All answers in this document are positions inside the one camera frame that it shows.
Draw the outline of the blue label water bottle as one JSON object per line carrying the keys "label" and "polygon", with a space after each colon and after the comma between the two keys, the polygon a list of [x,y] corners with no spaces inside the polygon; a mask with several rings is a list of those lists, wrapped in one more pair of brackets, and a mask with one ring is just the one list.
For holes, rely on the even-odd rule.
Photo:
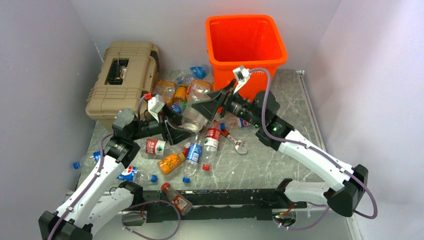
{"label": "blue label water bottle", "polygon": [[184,184],[189,184],[194,178],[194,175],[199,167],[199,161],[201,159],[203,151],[203,138],[198,133],[193,141],[190,142],[188,153],[185,159],[185,167],[183,170],[182,182]]}

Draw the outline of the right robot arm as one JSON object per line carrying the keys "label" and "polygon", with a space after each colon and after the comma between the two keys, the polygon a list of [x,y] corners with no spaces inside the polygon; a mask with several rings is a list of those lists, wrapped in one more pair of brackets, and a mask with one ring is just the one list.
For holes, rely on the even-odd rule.
{"label": "right robot arm", "polygon": [[296,202],[327,205],[337,214],[351,217],[359,214],[357,207],[368,191],[369,170],[358,164],[345,163],[307,140],[291,124],[277,115],[280,104],[267,88],[253,101],[241,97],[234,89],[235,80],[221,90],[208,92],[196,100],[192,108],[212,121],[218,109],[221,115],[231,113],[258,127],[259,141],[287,155],[317,174],[322,182],[300,182],[286,179],[275,194],[276,203],[287,208]]}

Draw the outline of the red label bottle red cap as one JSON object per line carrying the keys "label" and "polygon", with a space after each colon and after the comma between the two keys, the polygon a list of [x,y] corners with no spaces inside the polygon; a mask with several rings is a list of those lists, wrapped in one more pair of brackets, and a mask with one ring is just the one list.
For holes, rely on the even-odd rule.
{"label": "red label bottle red cap", "polygon": [[171,145],[170,143],[154,138],[143,138],[138,141],[140,152],[146,156],[167,157],[172,154],[188,154],[188,148],[185,145]]}

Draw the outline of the large clear jar bottle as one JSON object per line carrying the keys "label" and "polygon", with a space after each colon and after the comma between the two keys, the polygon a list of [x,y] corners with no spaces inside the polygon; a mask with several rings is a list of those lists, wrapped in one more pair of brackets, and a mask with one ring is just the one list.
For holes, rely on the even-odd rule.
{"label": "large clear jar bottle", "polygon": [[207,119],[194,109],[193,104],[200,103],[203,101],[210,100],[211,98],[204,92],[197,90],[192,91],[189,94],[189,98],[182,114],[181,124],[182,126],[192,132],[199,132],[206,124]]}

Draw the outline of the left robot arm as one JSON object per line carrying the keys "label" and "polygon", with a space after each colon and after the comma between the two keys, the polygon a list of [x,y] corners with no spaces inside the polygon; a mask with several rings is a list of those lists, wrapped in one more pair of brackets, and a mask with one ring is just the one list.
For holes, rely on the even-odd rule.
{"label": "left robot arm", "polygon": [[113,194],[104,196],[114,180],[127,169],[140,146],[138,139],[160,133],[170,144],[194,135],[167,119],[141,121],[129,108],[120,110],[112,125],[110,140],[100,146],[100,160],[77,190],[54,212],[45,211],[38,219],[44,240],[91,240],[118,212],[139,209],[144,203],[143,187],[125,180]]}

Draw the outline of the red label water bottle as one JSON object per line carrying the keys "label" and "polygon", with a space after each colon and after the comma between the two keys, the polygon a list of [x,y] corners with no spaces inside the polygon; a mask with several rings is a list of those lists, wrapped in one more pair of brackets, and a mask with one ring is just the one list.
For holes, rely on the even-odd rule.
{"label": "red label water bottle", "polygon": [[204,171],[210,171],[212,168],[212,163],[216,159],[219,139],[221,136],[221,124],[218,121],[213,121],[207,128],[203,150],[202,158],[203,165],[202,169]]}

